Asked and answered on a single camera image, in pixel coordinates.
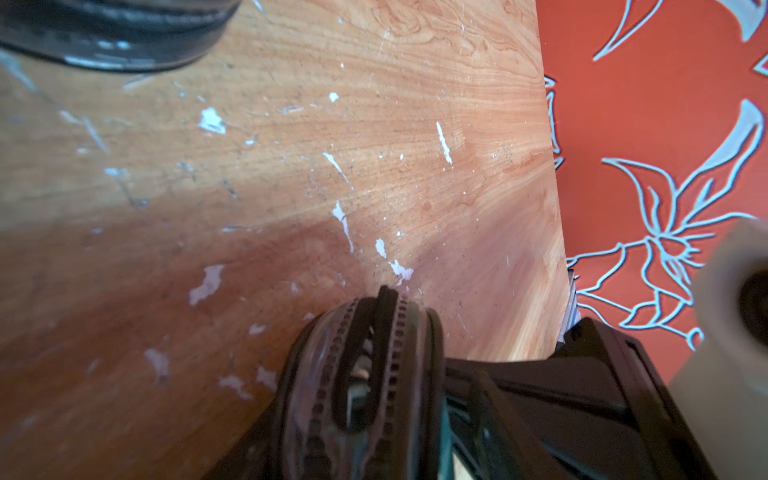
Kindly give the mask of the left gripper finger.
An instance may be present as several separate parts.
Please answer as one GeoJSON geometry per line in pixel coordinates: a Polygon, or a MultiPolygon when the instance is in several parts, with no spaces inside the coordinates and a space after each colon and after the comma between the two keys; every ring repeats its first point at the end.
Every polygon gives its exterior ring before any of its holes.
{"type": "Polygon", "coordinates": [[[594,319],[545,360],[449,359],[453,451],[472,479],[712,479],[643,345],[594,319]]]}

